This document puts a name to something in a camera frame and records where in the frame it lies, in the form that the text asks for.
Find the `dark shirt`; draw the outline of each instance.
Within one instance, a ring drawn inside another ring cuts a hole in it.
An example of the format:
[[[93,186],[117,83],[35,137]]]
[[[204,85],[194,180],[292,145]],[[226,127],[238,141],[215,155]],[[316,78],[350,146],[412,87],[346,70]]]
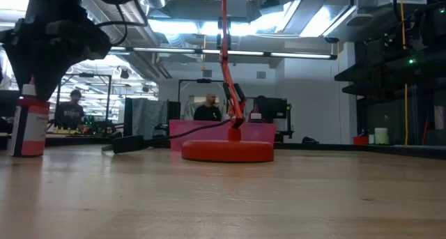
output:
[[[194,121],[221,121],[222,114],[217,107],[200,106],[195,110]]]
[[[62,124],[64,127],[70,126],[71,128],[76,128],[77,125],[82,123],[84,108],[79,104],[62,102],[57,111],[57,122]]]

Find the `wooden table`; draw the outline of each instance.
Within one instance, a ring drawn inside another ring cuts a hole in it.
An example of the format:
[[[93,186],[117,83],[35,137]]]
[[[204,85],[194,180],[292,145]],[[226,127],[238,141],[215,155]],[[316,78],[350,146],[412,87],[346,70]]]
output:
[[[48,148],[0,155],[0,237],[446,238],[446,162],[276,151],[265,164],[190,162],[168,150]]]

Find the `person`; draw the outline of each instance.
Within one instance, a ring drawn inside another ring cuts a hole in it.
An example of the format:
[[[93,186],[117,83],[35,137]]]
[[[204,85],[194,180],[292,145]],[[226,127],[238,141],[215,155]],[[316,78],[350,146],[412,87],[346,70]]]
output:
[[[70,93],[71,100],[69,102],[62,102],[57,109],[57,122],[64,129],[75,129],[82,124],[84,117],[84,108],[79,105],[82,94],[79,90],[73,90]]]
[[[221,121],[222,114],[215,106],[215,94],[208,93],[206,101],[194,113],[194,121]]]

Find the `wall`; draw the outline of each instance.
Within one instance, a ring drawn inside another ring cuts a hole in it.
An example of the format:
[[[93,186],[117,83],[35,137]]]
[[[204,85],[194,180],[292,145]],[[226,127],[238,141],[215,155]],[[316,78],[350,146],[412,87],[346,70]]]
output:
[[[284,59],[277,67],[276,97],[292,104],[295,130],[286,142],[310,136],[322,144],[351,144],[356,135],[355,96],[341,92],[348,82],[333,77],[355,63],[353,44],[346,44],[337,61]]]
[[[179,63],[165,63],[173,79],[163,79],[159,83],[159,100],[177,101],[178,99],[178,79],[200,79],[202,78],[201,63],[190,63],[181,65]],[[222,71],[218,63],[206,63],[206,69],[213,71],[212,80],[223,80]],[[239,83],[246,97],[254,98],[258,95],[275,97],[275,70],[269,69],[268,64],[238,64],[230,65],[231,75],[235,83]],[[266,79],[257,79],[257,71],[265,71]],[[184,104],[189,100],[189,96],[206,96],[214,93],[220,100],[225,100],[226,96],[222,88],[222,83],[198,84],[196,82],[183,82],[181,84],[180,102],[182,112]]]
[[[356,97],[342,93],[348,82],[336,82],[334,76],[355,63],[354,44],[344,45],[337,61],[311,59],[284,59],[276,70],[267,64],[238,64],[230,66],[233,80],[242,86],[247,97],[264,95],[286,98],[293,108],[291,122],[295,130],[289,143],[300,143],[310,136],[322,144],[351,144],[356,131]],[[178,79],[201,78],[200,63],[189,65],[165,64],[174,77],[160,81],[160,100],[176,100]],[[213,70],[212,79],[223,79],[218,63],[207,63]],[[266,71],[267,79],[256,78],[256,71]],[[223,90],[217,84],[182,83],[181,103],[189,95],[205,96],[215,93],[224,99]],[[286,122],[276,122],[278,130],[286,129]]]

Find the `red container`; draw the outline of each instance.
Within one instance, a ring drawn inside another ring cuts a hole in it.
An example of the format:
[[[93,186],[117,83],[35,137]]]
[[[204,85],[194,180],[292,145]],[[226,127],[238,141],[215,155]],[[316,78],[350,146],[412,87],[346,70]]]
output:
[[[170,120],[169,122],[169,135],[177,135],[193,130],[195,128],[203,127],[206,125],[214,125],[215,121],[182,121],[182,120]],[[231,127],[230,123],[226,123],[223,126],[216,128],[209,128],[200,130],[185,137],[172,139],[170,146],[172,151],[181,151],[181,147],[186,141],[227,141],[228,130]],[[274,144],[274,138],[276,133],[276,125],[269,123],[243,123],[240,127],[242,132],[242,141],[265,141]]]
[[[369,137],[353,137],[354,145],[368,145]]]

